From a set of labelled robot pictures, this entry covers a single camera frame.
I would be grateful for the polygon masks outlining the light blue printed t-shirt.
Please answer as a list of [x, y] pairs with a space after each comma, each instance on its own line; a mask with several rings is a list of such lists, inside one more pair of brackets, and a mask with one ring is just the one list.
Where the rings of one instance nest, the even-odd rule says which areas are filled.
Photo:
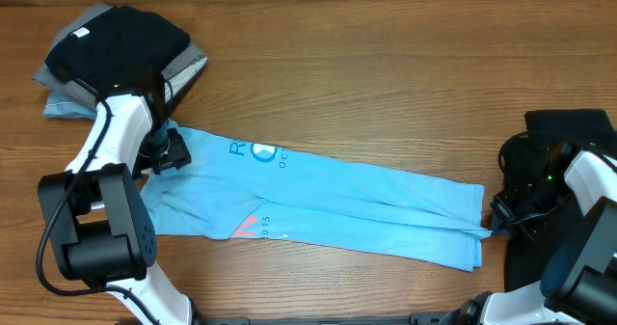
[[151, 176], [142, 198], [158, 233], [277, 239], [482, 264], [484, 189], [183, 127], [190, 164]]

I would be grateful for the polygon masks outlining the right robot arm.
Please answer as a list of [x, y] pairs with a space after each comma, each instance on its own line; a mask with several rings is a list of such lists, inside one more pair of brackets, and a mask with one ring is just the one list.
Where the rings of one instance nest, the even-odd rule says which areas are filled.
[[564, 179], [582, 223], [550, 258], [541, 279], [470, 299], [439, 324], [616, 325], [616, 159], [583, 147]]

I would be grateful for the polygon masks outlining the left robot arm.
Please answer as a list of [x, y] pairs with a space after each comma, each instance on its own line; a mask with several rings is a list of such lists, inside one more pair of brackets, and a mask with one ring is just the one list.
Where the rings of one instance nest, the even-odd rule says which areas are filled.
[[50, 246], [64, 278], [85, 284], [72, 296], [109, 293], [143, 324], [201, 324], [195, 303], [156, 261], [155, 228], [135, 182], [144, 170], [160, 173], [191, 161], [168, 126], [166, 90], [115, 88], [94, 97], [97, 115], [83, 148], [38, 185], [46, 223], [36, 255], [40, 284], [65, 295], [44, 275]]

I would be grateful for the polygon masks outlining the folded grey garment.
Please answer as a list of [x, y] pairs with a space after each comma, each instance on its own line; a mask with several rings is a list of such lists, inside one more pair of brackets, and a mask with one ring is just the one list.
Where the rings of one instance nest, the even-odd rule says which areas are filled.
[[[53, 48], [71, 32], [85, 25], [88, 21], [91, 21], [111, 9], [111, 5], [104, 3], [92, 5], [56, 34], [50, 48]], [[167, 88], [165, 90], [165, 99], [167, 103], [170, 103], [171, 106], [174, 107], [180, 101], [180, 98], [188, 92], [192, 83], [205, 69], [207, 60], [208, 57], [206, 53], [191, 41], [182, 52], [166, 65], [162, 70], [162, 74], [172, 85], [171, 89]], [[95, 107], [94, 97], [91, 94], [76, 84], [63, 84], [59, 79], [53, 76], [47, 65], [40, 66], [35, 72], [33, 80], [46, 89], [49, 89], [51, 92], [59, 92], [81, 104], [93, 109]]]

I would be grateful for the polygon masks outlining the folded black garment on stack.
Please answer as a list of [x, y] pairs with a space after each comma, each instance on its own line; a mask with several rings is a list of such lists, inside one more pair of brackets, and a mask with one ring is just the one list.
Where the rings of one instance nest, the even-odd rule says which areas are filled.
[[190, 41], [160, 14], [113, 7], [59, 41], [45, 64], [62, 82], [78, 78], [104, 93], [162, 72]]

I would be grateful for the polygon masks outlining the folded blue denim garment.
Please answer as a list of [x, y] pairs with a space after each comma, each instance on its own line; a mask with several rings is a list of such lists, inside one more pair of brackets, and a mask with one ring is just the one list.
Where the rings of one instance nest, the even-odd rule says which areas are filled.
[[53, 91], [47, 97], [43, 115], [47, 118], [94, 120], [96, 111], [66, 95]]

